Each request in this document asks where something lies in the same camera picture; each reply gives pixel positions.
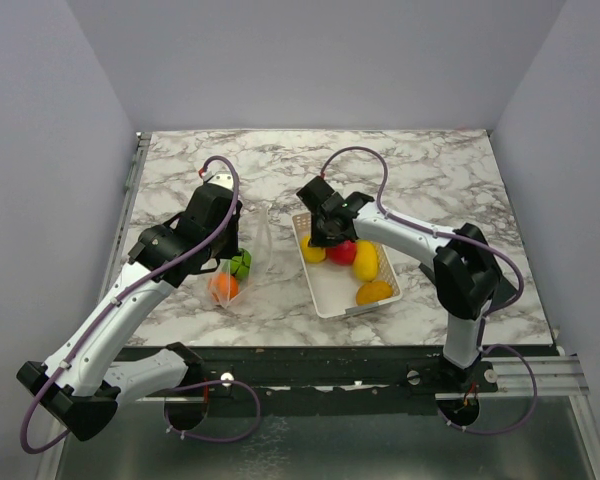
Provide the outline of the green toy watermelon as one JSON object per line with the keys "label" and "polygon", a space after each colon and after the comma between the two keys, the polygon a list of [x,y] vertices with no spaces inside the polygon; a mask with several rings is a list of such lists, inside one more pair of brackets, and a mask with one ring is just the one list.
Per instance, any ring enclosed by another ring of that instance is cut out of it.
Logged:
{"label": "green toy watermelon", "polygon": [[239,248],[238,253],[229,260],[229,272],[238,281],[247,279],[251,270],[252,256],[244,248]]}

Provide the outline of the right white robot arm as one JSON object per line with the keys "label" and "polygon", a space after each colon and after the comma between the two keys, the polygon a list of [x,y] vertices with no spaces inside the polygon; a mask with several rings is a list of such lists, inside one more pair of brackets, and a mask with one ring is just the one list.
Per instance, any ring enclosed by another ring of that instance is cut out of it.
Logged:
{"label": "right white robot arm", "polygon": [[453,230],[382,210],[374,199],[354,192],[344,198],[316,176],[297,192],[310,212],[310,240],[335,247],[346,240],[382,244],[417,260],[434,276],[436,295],[448,314],[441,383],[461,391],[476,376],[484,317],[502,279],[492,249],[479,228]]}

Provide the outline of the clear zip top bag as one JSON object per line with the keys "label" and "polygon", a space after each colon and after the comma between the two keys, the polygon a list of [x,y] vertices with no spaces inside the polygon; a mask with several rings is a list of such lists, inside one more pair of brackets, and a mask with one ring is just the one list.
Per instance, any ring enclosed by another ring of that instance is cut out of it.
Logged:
{"label": "clear zip top bag", "polygon": [[213,307],[234,309],[253,296],[272,264],[273,236],[269,204],[241,214],[238,253],[220,261],[208,275],[204,299]]}

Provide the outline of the red toy pomegranate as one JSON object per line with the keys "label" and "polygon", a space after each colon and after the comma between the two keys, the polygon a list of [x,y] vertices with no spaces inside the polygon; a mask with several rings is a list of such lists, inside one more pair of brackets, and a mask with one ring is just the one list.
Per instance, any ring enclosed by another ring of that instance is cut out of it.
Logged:
{"label": "red toy pomegranate", "polygon": [[357,244],[346,240],[335,247],[325,249],[326,257],[334,264],[350,266],[354,263],[357,255]]}

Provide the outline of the white perforated plastic basket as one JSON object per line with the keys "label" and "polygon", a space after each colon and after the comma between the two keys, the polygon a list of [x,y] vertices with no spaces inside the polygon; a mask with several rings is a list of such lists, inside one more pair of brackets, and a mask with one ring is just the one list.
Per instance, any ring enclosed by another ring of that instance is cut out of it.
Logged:
{"label": "white perforated plastic basket", "polygon": [[311,217],[308,212],[292,216],[293,231],[304,269],[308,288],[317,315],[322,319],[357,315],[395,303],[402,298],[394,267],[389,261],[386,248],[373,243],[378,256],[378,281],[391,286],[392,295],[367,305],[358,305],[355,296],[362,283],[355,277],[350,267],[338,266],[330,260],[317,264],[308,263],[301,250],[301,240],[310,234]]}

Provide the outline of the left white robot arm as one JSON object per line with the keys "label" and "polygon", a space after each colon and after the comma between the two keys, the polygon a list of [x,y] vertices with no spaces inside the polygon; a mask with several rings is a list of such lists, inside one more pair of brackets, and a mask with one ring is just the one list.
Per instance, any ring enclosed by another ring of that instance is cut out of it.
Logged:
{"label": "left white robot arm", "polygon": [[142,232],[113,287],[72,337],[46,360],[20,367],[17,380],[78,440],[100,433],[128,403],[198,388],[201,359],[181,343],[126,366],[114,360],[188,276],[236,254],[241,207],[229,174],[212,175],[184,211]]}

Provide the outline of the orange toy fruit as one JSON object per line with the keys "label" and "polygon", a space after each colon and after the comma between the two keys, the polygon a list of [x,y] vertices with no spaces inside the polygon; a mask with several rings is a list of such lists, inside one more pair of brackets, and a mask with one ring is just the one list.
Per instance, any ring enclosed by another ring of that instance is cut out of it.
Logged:
{"label": "orange toy fruit", "polygon": [[217,273],[208,282],[208,291],[217,304],[231,301],[239,293],[239,283],[236,278],[227,273]]}

